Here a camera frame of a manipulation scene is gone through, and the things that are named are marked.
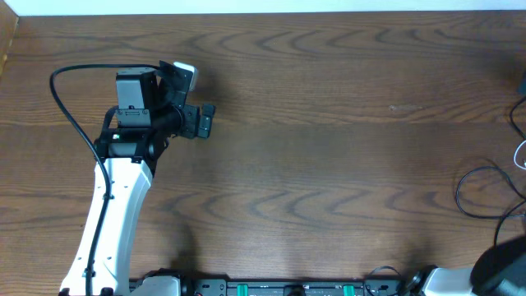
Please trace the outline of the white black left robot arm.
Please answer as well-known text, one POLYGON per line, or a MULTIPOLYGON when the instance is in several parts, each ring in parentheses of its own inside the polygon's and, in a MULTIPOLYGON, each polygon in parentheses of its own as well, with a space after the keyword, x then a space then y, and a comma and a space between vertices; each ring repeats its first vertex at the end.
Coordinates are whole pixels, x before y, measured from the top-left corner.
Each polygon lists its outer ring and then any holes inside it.
POLYGON ((154 271, 130 281, 141 207, 157 162, 172 137, 210 136, 215 107, 187 104, 198 71, 181 62, 115 65, 117 105, 105 114, 99 137, 80 135, 94 155, 95 186, 76 257, 61 295, 193 295, 191 279, 154 271))

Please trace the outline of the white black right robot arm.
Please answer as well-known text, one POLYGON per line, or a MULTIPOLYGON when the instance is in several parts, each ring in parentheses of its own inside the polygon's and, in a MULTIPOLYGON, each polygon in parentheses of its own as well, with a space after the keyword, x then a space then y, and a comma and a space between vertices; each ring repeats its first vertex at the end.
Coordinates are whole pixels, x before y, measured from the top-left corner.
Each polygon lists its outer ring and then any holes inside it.
POLYGON ((525 296, 525 237, 487 249, 474 266, 429 266, 401 291, 412 296, 525 296))

